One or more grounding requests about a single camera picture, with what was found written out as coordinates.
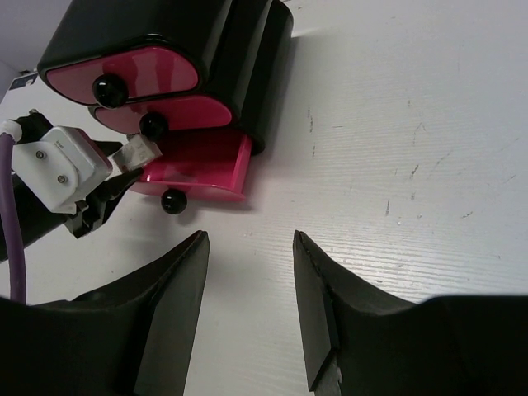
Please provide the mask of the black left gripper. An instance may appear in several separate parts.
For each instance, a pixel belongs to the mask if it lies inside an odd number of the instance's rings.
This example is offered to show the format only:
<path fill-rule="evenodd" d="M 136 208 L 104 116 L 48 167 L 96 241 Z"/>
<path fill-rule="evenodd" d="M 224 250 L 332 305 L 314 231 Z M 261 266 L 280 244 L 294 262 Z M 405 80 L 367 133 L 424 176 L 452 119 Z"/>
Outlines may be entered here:
<path fill-rule="evenodd" d="M 117 141 L 93 140 L 90 147 L 92 157 L 106 159 L 117 153 L 123 144 Z M 87 208 L 79 210 L 75 215 L 50 212 L 21 178 L 13 174 L 14 196 L 23 247 L 29 247 L 61 225 L 65 225 L 75 238 L 82 238 L 99 229 L 109 219 L 124 194 L 143 173 L 144 170 L 138 168 L 104 181 L 84 200 Z"/>

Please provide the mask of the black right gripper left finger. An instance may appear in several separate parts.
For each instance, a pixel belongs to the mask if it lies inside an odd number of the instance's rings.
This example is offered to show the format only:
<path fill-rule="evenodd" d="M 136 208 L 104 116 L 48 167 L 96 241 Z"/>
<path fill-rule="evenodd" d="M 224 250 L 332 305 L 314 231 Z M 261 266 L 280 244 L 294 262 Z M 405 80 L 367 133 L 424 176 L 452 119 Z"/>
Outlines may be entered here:
<path fill-rule="evenodd" d="M 24 305 L 1 300 L 3 395 L 132 395 L 163 300 L 179 341 L 176 380 L 186 374 L 210 253 L 197 231 L 157 260 L 67 301 Z"/>

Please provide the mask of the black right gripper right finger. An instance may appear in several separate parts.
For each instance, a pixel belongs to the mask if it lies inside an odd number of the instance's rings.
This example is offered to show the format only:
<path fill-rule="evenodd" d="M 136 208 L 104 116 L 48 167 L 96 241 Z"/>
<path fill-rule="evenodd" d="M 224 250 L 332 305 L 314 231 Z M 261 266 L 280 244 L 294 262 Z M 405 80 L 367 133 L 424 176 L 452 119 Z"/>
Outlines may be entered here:
<path fill-rule="evenodd" d="M 524 395 L 527 298 L 446 295 L 414 304 L 293 241 L 309 391 L 316 395 Z"/>

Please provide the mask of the small white eraser box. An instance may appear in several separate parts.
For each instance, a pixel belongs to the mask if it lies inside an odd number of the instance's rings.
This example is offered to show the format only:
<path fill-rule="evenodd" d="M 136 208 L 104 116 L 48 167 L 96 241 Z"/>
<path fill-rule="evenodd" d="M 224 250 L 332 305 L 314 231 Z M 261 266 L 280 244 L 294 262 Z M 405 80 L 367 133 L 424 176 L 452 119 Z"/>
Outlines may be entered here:
<path fill-rule="evenodd" d="M 125 173 L 145 167 L 161 156 L 162 152 L 154 142 L 142 134 L 135 134 L 111 159 Z"/>

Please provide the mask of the pink drawer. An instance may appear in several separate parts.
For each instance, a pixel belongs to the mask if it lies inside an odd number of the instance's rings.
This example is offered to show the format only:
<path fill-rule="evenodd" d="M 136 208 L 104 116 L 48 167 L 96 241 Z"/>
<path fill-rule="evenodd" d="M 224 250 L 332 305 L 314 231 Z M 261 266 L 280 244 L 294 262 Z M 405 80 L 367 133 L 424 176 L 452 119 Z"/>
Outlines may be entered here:
<path fill-rule="evenodd" d="M 176 132 L 158 142 L 162 156 L 144 167 L 131 190 L 160 199 L 179 215 L 189 200 L 240 202 L 252 139 L 233 128 Z"/>
<path fill-rule="evenodd" d="M 95 120 L 116 132 L 151 136 L 223 127 L 233 121 L 232 111 L 225 104 L 198 94 L 137 101 L 113 110 L 93 107 L 90 112 Z"/>
<path fill-rule="evenodd" d="M 136 98 L 189 91 L 199 75 L 182 55 L 148 46 L 60 66 L 45 72 L 44 79 L 71 101 L 116 108 Z"/>

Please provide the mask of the pink bottom drawer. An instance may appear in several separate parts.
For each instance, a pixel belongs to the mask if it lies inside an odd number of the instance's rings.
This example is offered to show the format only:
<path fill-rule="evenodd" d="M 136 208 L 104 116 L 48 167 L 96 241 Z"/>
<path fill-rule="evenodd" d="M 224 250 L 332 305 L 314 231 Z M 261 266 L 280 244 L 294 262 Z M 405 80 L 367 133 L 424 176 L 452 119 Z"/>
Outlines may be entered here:
<path fill-rule="evenodd" d="M 176 132 L 158 142 L 162 156 L 144 167 L 131 190 L 160 199 L 179 215 L 189 200 L 240 202 L 252 139 L 233 128 Z"/>

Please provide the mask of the pink top drawer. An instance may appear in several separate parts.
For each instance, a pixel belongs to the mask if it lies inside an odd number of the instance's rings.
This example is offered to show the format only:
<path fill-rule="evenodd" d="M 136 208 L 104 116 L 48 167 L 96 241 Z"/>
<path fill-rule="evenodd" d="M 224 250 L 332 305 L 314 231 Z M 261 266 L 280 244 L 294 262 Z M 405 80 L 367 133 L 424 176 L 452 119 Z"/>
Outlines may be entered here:
<path fill-rule="evenodd" d="M 182 55 L 148 46 L 60 66 L 45 72 L 44 79 L 71 101 L 116 108 L 136 98 L 189 91 L 199 75 Z"/>

